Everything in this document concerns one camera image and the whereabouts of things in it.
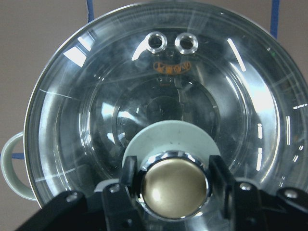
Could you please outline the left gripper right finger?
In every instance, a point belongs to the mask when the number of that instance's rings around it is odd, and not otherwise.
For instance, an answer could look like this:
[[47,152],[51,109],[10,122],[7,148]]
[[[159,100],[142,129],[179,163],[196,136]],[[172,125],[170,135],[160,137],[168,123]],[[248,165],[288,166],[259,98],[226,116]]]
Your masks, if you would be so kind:
[[263,231],[265,215],[258,188],[246,181],[237,181],[219,155],[209,157],[212,192],[218,200],[230,231]]

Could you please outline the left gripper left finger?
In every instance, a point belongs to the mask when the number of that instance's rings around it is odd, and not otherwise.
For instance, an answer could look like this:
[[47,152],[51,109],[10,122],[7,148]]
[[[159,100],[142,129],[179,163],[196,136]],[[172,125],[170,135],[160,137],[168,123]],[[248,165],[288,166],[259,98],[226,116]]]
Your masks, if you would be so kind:
[[133,202],[137,157],[125,158],[117,183],[107,185],[102,191],[102,204],[108,231],[143,231],[144,223]]

